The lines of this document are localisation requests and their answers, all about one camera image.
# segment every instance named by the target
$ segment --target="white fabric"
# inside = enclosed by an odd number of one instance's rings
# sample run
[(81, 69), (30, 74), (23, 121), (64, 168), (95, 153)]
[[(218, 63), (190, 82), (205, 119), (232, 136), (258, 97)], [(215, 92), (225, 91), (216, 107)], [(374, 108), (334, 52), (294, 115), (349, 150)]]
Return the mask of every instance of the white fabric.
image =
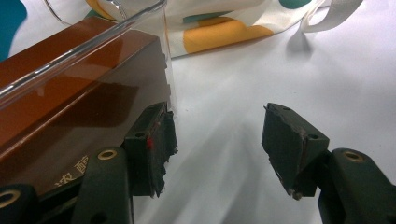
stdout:
[(312, 7), (301, 21), (301, 30), (305, 33), (313, 33), (330, 30), (343, 23), (359, 7), (363, 0), (332, 0), (329, 12), (326, 17), (318, 24), (310, 25), (309, 21), (314, 16), (317, 9), (328, 4), (328, 1), (319, 0)]

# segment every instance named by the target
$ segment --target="teal pattern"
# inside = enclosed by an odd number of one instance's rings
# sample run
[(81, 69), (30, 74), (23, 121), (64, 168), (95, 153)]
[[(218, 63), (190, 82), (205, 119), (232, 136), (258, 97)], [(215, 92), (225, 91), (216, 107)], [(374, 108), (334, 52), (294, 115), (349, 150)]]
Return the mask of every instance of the teal pattern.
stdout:
[(279, 0), (280, 5), (288, 9), (303, 7), (310, 2), (311, 0)]
[(20, 0), (0, 1), (0, 62), (8, 57), (12, 39), (26, 16)]

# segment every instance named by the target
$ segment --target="black metal bracket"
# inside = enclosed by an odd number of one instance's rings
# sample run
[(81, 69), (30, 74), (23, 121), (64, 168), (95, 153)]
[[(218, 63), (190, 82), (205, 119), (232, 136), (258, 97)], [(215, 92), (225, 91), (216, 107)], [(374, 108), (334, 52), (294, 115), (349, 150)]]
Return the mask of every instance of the black metal bracket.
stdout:
[(29, 185), (0, 188), (0, 223), (134, 223), (133, 195), (163, 190), (164, 163), (177, 153), (173, 113), (147, 107), (120, 147), (93, 153), (85, 175), (37, 197)]
[(325, 224), (396, 223), (396, 187), (371, 158), (348, 148), (327, 150), (329, 138), (296, 112), (268, 104), (262, 146), (294, 199), (321, 193)]

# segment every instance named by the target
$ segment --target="brown box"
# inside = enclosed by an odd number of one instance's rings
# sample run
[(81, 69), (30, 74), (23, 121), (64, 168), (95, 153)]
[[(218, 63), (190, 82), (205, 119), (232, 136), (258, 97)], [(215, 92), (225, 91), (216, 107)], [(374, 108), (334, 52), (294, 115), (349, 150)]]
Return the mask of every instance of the brown box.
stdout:
[[(89, 18), (0, 63), (0, 88), (113, 26)], [(128, 31), (69, 64), (0, 110), (0, 186), (39, 194), (81, 176), (87, 156), (118, 147), (149, 105), (170, 89), (157, 36)]]

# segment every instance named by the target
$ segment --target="bolt hole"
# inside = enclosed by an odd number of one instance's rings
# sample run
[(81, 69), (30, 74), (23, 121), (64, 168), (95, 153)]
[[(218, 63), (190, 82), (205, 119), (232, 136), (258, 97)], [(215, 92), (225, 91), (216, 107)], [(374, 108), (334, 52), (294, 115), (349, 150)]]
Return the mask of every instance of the bolt hole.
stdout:
[(350, 161), (357, 161), (357, 162), (362, 162), (363, 157), (355, 152), (351, 151), (345, 151), (344, 155), (350, 160)]
[(106, 221), (107, 221), (107, 215), (104, 212), (96, 213), (91, 218), (91, 224), (101, 224), (101, 223), (105, 223)]
[(137, 134), (135, 134), (134, 136), (135, 137), (143, 137), (145, 134), (144, 133), (137, 133)]
[(316, 134), (309, 134), (308, 137), (312, 138), (312, 139), (318, 139), (319, 138)]
[(98, 159), (101, 161), (106, 161), (113, 159), (114, 157), (117, 156), (117, 151), (114, 149), (109, 149), (109, 150), (104, 150), (98, 155)]
[(21, 193), (15, 189), (9, 189), (0, 193), (0, 208), (9, 206), (17, 201), (20, 196)]

